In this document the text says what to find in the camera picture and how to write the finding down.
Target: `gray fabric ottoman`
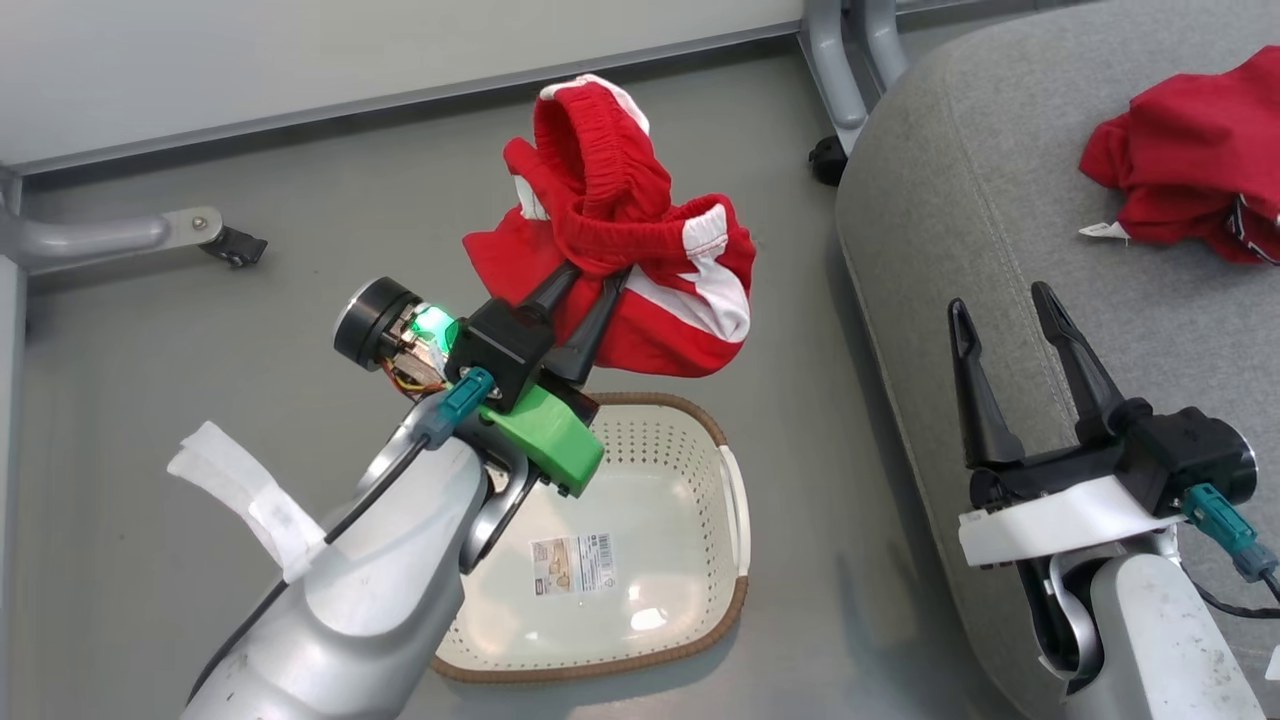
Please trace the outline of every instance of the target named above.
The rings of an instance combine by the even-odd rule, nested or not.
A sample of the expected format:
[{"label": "gray fabric ottoman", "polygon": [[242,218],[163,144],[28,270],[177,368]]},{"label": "gray fabric ottoman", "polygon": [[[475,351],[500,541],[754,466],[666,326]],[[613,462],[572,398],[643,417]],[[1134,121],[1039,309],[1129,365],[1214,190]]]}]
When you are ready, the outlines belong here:
[{"label": "gray fabric ottoman", "polygon": [[[977,656],[1030,717],[1060,716],[1062,687],[1036,660],[1016,573],[968,568],[956,539],[968,473],[947,301],[968,302],[1009,424],[1041,452],[1075,442],[1028,293],[1050,282],[1123,392],[1157,413],[1197,405],[1251,439],[1261,480],[1244,514],[1280,550],[1280,269],[1229,265],[1199,242],[1076,234],[1120,206],[1076,169],[1091,131],[1171,74],[1228,70],[1267,44],[1280,44],[1275,0],[1116,1],[996,26],[913,68],[850,158],[840,236],[919,492]],[[1219,597],[1274,605],[1199,533],[1181,538],[1188,570]],[[1262,678],[1280,621],[1216,619],[1280,717],[1280,684]]]}]

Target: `brown basket rim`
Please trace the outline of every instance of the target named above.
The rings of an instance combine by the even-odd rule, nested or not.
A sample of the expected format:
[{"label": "brown basket rim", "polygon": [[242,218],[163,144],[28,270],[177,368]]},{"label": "brown basket rim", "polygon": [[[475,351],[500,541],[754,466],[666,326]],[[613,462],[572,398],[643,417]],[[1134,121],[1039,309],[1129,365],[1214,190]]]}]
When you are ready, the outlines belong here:
[{"label": "brown basket rim", "polygon": [[[719,429],[716,420],[713,420],[705,410],[694,402],[680,397],[678,395],[668,395],[664,392],[602,392],[593,395],[591,397],[600,405],[659,405],[680,410],[681,413],[691,415],[695,420],[698,420],[699,424],[707,429],[707,434],[712,437],[712,441],[717,446],[728,445],[723,430]],[[547,667],[539,670],[467,670],[451,662],[445,662],[444,660],[440,660],[439,655],[436,655],[431,659],[431,669],[440,675],[460,683],[532,684],[559,683],[563,680],[579,680],[582,678],[599,678],[602,675],[616,675],[618,673],[630,673],[632,670],[663,665],[704,652],[728,634],[728,632],[737,623],[739,618],[742,615],[742,603],[746,602],[746,575],[739,575],[737,580],[733,583],[733,594],[730,597],[728,607],[724,610],[724,615],[721,618],[719,623],[716,623],[716,625],[707,632],[707,634],[692,642],[660,650],[658,652],[650,652],[623,660],[611,660],[608,662],[593,662],[570,667]]]}]

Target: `white plastic basket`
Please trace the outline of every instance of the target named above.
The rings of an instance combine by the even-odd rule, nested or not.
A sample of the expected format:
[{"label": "white plastic basket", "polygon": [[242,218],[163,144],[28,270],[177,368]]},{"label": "white plastic basket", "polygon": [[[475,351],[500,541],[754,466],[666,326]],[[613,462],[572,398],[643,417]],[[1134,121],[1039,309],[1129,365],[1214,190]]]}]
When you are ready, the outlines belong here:
[{"label": "white plastic basket", "polygon": [[[676,396],[596,400],[600,469],[577,500],[535,487],[463,578],[466,601],[433,665],[442,675],[545,683],[623,673],[701,652],[737,621],[751,525],[724,436]],[[548,547],[577,557],[570,588],[545,582]]]}]

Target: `white basket handle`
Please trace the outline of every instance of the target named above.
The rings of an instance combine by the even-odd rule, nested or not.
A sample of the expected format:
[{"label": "white basket handle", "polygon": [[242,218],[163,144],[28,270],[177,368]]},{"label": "white basket handle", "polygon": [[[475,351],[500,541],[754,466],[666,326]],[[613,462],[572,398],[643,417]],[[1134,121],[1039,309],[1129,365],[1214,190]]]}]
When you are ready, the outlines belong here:
[{"label": "white basket handle", "polygon": [[724,500],[728,505],[728,534],[733,546],[733,560],[737,561],[737,575],[745,577],[751,566],[751,512],[746,507],[746,486],[742,471],[737,468],[737,457],[727,445],[719,446],[721,475],[724,483]]}]

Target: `crumpled red garment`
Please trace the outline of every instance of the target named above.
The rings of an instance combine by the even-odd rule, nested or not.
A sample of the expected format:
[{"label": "crumpled red garment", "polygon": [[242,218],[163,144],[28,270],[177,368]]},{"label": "crumpled red garment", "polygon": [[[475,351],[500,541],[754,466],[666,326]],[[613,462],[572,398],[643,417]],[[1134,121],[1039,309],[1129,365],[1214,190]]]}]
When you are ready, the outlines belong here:
[{"label": "crumpled red garment", "polygon": [[701,377],[737,354],[750,328],[755,247],[730,200],[671,201],[649,120],[620,87],[595,76],[544,88],[534,143],[503,158],[520,204],[493,232],[462,241],[489,293],[520,302],[566,259],[582,270],[556,313],[563,342],[600,295],[634,265],[596,365]]},{"label": "crumpled red garment", "polygon": [[1280,264],[1280,46],[1134,97],[1093,131],[1080,170],[1124,191],[1117,220],[1137,241],[1199,237],[1233,263]]}]

